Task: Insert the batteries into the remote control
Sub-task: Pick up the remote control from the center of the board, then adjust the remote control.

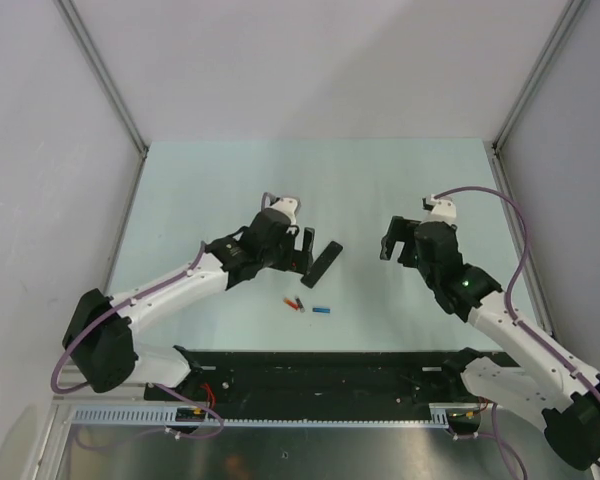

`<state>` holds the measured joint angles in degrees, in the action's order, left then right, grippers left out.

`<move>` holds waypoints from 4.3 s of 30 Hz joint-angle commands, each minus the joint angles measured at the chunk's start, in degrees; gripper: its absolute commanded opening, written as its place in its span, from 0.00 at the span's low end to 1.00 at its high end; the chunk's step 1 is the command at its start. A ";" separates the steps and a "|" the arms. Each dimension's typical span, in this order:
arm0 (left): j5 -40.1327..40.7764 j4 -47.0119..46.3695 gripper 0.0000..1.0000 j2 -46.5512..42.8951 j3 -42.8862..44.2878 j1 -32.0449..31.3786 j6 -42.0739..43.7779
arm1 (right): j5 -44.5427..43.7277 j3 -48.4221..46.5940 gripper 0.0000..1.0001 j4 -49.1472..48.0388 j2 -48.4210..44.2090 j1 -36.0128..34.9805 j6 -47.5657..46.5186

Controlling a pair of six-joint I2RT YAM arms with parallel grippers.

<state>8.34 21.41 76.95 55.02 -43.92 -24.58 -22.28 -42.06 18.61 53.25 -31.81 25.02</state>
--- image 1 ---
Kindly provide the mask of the black remote control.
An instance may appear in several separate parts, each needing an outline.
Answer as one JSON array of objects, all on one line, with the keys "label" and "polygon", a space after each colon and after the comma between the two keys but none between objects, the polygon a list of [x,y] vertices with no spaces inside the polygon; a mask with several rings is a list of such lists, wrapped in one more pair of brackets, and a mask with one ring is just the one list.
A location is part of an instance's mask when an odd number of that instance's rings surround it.
[{"label": "black remote control", "polygon": [[309,289],[314,288],[342,251],[340,243],[331,241],[301,278],[301,283]]}]

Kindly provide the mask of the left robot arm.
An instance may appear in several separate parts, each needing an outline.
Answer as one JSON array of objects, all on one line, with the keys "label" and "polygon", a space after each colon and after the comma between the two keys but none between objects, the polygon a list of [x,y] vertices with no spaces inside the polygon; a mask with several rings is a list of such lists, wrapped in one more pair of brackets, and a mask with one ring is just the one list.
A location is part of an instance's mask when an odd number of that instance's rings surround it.
[{"label": "left robot arm", "polygon": [[52,373],[59,394],[70,388],[58,384],[67,361],[98,394],[125,383],[161,384],[177,398],[194,397],[201,376],[184,348],[143,344],[142,331],[210,295],[250,281],[264,269],[299,275],[312,263],[315,231],[300,228],[291,214],[272,207],[236,232],[202,244],[194,259],[144,286],[113,296],[92,289],[83,294],[63,338],[65,349]]}]

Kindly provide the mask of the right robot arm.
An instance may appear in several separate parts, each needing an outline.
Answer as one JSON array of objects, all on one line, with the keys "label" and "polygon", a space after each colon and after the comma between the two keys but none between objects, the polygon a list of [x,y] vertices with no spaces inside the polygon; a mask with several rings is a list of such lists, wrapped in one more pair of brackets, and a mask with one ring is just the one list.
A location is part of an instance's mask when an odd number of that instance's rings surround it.
[{"label": "right robot arm", "polygon": [[381,240],[381,259],[390,259],[397,243],[403,245],[399,263],[420,273],[441,309],[489,337],[523,370],[505,373],[465,350],[467,363],[441,376],[443,393],[453,401],[486,397],[538,428],[571,467],[597,464],[600,372],[507,305],[501,285],[464,261],[455,226],[395,216]]}]

